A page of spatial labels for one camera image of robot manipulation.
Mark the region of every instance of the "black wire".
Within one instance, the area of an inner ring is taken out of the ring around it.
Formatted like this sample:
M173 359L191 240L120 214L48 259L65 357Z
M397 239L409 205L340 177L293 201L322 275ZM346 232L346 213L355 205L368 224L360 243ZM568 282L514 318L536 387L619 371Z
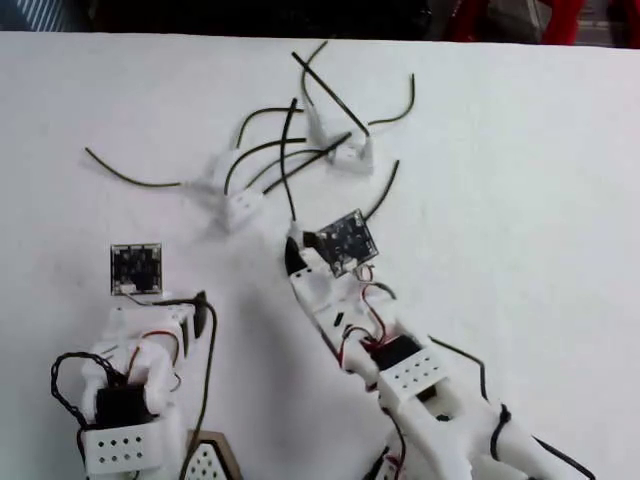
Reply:
M438 340L437 338L432 336L429 336L429 338L436 345L440 345L442 348L451 350L452 352L457 353L458 355L461 355L468 360L471 360L472 362L476 363L480 367L480 394L482 395L482 398L484 398L488 402L489 397L487 396L487 372L486 372L484 362L480 360L478 357L474 357L470 353L467 353L464 350L460 350L459 348L454 347L453 345L449 345L448 343L445 343L442 340Z
M578 463L576 460L571 458L566 453L561 452L557 448L555 448L555 447L549 445L548 443L540 440L538 437L533 437L533 438L535 439L536 442L538 442L540 444L540 446L542 448L544 448L551 455L554 455L555 457L559 458L560 460L562 460L567 465L573 467L575 470L580 472L582 475L584 475L588 479L596 480L596 476L588 468L586 468L584 465L581 465L580 463Z
M311 165L313 162L315 162L316 160L324 157L325 155L327 155L328 153L330 153L331 151L335 150L336 148L338 148L340 145L342 145L344 142L346 142L347 140L349 140L349 138L351 137L351 132L346 133L345 135L343 135L342 137L340 137L340 139L338 139L337 141L335 141L334 143L332 143L331 145L329 145L327 148L325 148L324 150L318 152L317 154L315 154L314 156L312 156L311 158L309 158L308 160L306 160L304 163L298 165L296 168L294 168L293 170L291 170L289 173L287 173L287 175L285 175L286 178L291 178L293 175L295 175L296 173L300 172L301 170L305 169L306 167L308 167L309 165ZM274 188L276 188L278 185L280 185L282 183L282 178L279 178L278 180L276 180L275 182L273 182L271 185L269 185L267 188L265 188L262 193L264 195L266 195L267 193L269 193L271 190L273 190Z
M498 455L498 438L502 433L502 429L510 421L511 421L511 412L509 411L507 406L503 403L502 410L500 411L500 419L498 420L498 426L491 434L491 443L489 446L489 450L491 452L491 458L493 458L496 462L500 461L500 457Z
M247 127L249 122L256 115L261 115L263 113L272 113L272 112L288 112L289 109L285 107L270 107L270 108L261 108L260 110L256 110L255 112L250 113L247 118L242 122L242 127L240 127L240 133L238 133L238 140L236 142L236 148L240 148L240 143L242 142L242 135L244 135L244 129ZM304 113L304 110L296 108L296 113Z
M298 150L297 152L291 152L291 153L287 153L284 158L289 158L289 157L293 157L295 155L301 155L303 153L320 153L323 152L323 150L317 149L317 148L306 148L304 150ZM245 189L250 188L253 186L254 183L256 183L258 181L258 179L264 175L265 173L267 173L269 171L269 169L275 165L278 165L280 163L280 157L278 157L276 160L274 160L273 162L269 163L267 166L265 166L262 170L260 170L257 175L255 177L253 177L251 179L251 181L249 183L247 183L247 185L244 187Z
M416 77L412 73L411 74L411 98L409 100L409 105L407 106L407 108L405 108L404 112L402 112L400 115L396 117L374 120L372 122L369 122L368 125L371 126L371 125L377 125L379 123L393 123L393 122L397 122L398 120L402 120L404 117L409 115L409 113L413 109L413 104L415 103L415 101L416 101Z
M325 40L324 42L322 42L320 46L313 51L313 53L309 56L309 59L307 60L307 65L311 65L311 62L313 62L313 59L316 58L316 55L318 55L320 51L327 46L327 43L329 43L329 40ZM309 96L309 91L307 90L307 71L304 69L302 70L302 75L300 76L300 83L302 85L302 94L304 95L305 100L309 102L309 104L313 107L314 106L313 100L311 100L311 97Z
M307 141L306 138L290 138L286 141L286 143L305 143ZM231 183L231 175L233 175L234 170L242 163L242 161L247 158L249 155L252 155L260 150L264 150L265 148L275 147L282 143L281 140L274 140L272 142L263 143L262 145L258 145L257 147L253 147L251 150L247 150L242 155L238 157L238 159L233 162L231 168L227 172L227 178L224 181L224 194L229 194L229 184Z
M391 190L391 186L393 185L393 181L396 178L396 173L398 173L399 166L400 166L400 160L396 160L395 163L393 164L393 170L391 170L391 175L389 176L387 185L384 187L384 191L382 192L382 195L380 196L376 204L373 206L373 208L369 211L369 213L367 213L364 216L365 222L369 221L369 219L373 216L373 214L378 211L378 208L380 208L380 205L382 205L382 202L384 202L385 198L387 198L387 195L389 194L389 190Z
M443 348L446 348L447 350L451 350L452 352L457 353L458 355L461 355L469 360L471 360L472 362L475 362L478 364L478 366L480 367L480 391L482 393L482 397L488 401L487 399L487 389L486 389L486 371L485 371L485 365L484 362L482 360L480 360L477 357L474 357L473 355L460 350L459 348L456 348L452 345L449 345L441 340L438 340L437 338L434 338L432 336L429 336L429 338L431 339L431 341L433 343L435 343L436 345L440 345ZM577 470L578 472L580 472L582 475L584 475L585 477L587 477L589 480L596 480L596 476L584 465L581 465L577 460L571 458L569 455L567 455L566 453L563 453L562 451L558 450L557 448L549 445L548 443L540 440L537 437L533 437L536 442L538 442L540 444L540 446L542 448L544 448L547 452L549 452L551 455L555 456L556 458L562 460L563 462L565 462L567 465L569 465L570 467L573 467L575 470Z
M175 392L176 390L178 390L180 388L180 385L182 385L182 378L180 378L180 375L178 375L176 372L173 372L173 376L176 377L176 379L178 380L178 383L175 387L173 387L171 390L169 390L171 393Z
M396 432L398 432L398 436L400 437L400 445L401 445L400 462L396 467L396 474L393 477L394 480L398 480L400 478L400 471L402 470L402 467L404 465L404 459L407 455L407 444L404 440L404 436L402 435L402 430L400 430L400 425L398 425L398 422L396 422L396 419L391 416L391 412L389 412L389 410L387 410L386 408L383 408L382 412L391 419L394 427L396 427Z
M311 75L311 77L318 82L318 84L324 89L325 92L327 92L329 94L329 96L333 99L334 102L336 102L340 108L342 108L342 110L344 111L344 113L346 113L349 118L351 118L351 120L353 120L356 125L358 125L358 128L360 130L362 130L362 133L364 133L367 137L370 136L369 130L367 130L367 127L365 127L363 125L363 123L358 119L358 117L355 116L355 114L349 109L349 107L347 107L344 102L340 99L340 97L338 97L338 95L336 95L336 93L331 90L331 88L329 87L329 85L327 85L324 80L322 80L318 74L316 72L314 72L311 67L300 58L300 56L296 53L296 52L292 52L291 55L293 55L293 58L296 59L296 61L302 65L302 68L304 68L305 72L307 72L309 75Z
M182 182L170 182L170 183L147 183L141 182L140 180L135 180L131 177L127 177L125 174L118 172L115 168L109 166L104 160L102 160L98 155L96 155L89 147L84 147L85 151L91 155L96 162L102 165L104 168L113 173L116 177L125 182L131 183L133 185L137 185L139 187L148 187L148 188L168 188L168 187L179 187L182 185Z
M124 385L127 383L126 375L117 371L108 360L105 360L100 355L90 352L68 352L60 355L56 358L53 365L51 365L51 395L53 398L58 400L60 404L67 410L73 417L78 421L78 431L76 432L76 445L78 447L78 452L80 452L80 457L82 458L82 464L84 465L86 462L84 445L82 444L82 433L86 430L89 430L91 427L89 426L87 419L84 418L84 415L80 411L78 407L75 405L71 405L69 401L60 393L58 389L58 375L60 373L60 365L68 358L83 358L85 360L93 360L98 366L102 367L106 376L107 383L110 387Z
M289 199L289 207L291 208L291 220L294 222L296 219L296 207L293 204L293 197L291 196L291 189L289 188L289 182L287 181L287 175L284 172L284 156L285 156L285 147L287 145L287 135L289 134L289 125L291 124L291 117L293 117L293 112L296 110L296 105L298 104L298 99L293 98L291 100L291 105L289 106L289 112L287 113L287 118L284 121L284 127L282 129L282 139L280 141L280 173L282 175L282 181L284 183L284 189L287 191L287 198Z

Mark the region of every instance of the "red wire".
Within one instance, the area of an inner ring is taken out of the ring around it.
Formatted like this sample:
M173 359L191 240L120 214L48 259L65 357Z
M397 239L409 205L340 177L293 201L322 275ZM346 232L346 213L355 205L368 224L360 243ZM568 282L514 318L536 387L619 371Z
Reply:
M151 337L153 335L167 335L171 338L173 338L176 342L176 353L173 355L173 365L175 366L176 362L178 361L178 354L180 352L180 340L178 340L178 337L176 337L176 334L173 332L170 332L169 330L152 330L150 332L145 333L144 335L142 335L142 337L140 338L147 338L147 337Z
M376 320L376 322L378 322L378 325L380 325L380 331L382 335L380 336L380 340L378 340L378 345L383 345L384 341L387 338L387 327L382 321L382 318L380 318L380 315L378 315L378 312L376 311L376 309L373 308L371 304L367 301L366 293L367 293L367 288L369 288L370 286L371 285L365 285L365 287L362 289L361 298L362 298L362 301L367 306L367 308L369 308L369 311L373 315L373 318Z

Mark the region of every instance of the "plastic part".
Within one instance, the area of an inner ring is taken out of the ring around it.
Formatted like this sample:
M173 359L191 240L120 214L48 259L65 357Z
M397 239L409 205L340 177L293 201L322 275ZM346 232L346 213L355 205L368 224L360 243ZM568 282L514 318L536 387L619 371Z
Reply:
M378 389L385 401L397 408L445 377L445 368L433 347L425 345L419 352L381 372Z
M222 199L218 221L227 233L247 224L264 205L262 192L248 188Z
M87 431L84 435L87 473L131 472L162 466L165 434L162 423Z
M222 460L211 443L198 445L187 467L187 480L228 480Z
M328 121L315 108L308 109L310 137L321 148L327 148L346 133L351 137L327 155L329 163L341 170L370 175L374 170L374 149L372 137L365 136L351 124L344 121Z

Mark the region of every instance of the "red object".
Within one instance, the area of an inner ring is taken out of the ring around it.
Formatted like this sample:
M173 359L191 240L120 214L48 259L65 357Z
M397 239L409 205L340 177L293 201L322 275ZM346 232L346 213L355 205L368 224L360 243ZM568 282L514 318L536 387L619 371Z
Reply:
M541 0L551 7L551 20L542 35L546 45L573 45L578 33L578 15L585 0ZM624 0L640 6L640 0ZM460 0L449 25L445 40L452 42L475 41L475 27L487 12L489 0Z

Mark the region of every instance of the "small pcb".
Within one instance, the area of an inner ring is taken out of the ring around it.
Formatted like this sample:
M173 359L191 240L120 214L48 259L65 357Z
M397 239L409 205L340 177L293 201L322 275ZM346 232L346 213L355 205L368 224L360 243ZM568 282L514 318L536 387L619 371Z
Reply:
M162 293L162 246L111 245L111 295L153 293Z
M378 254L360 209L316 232L313 243L336 278Z

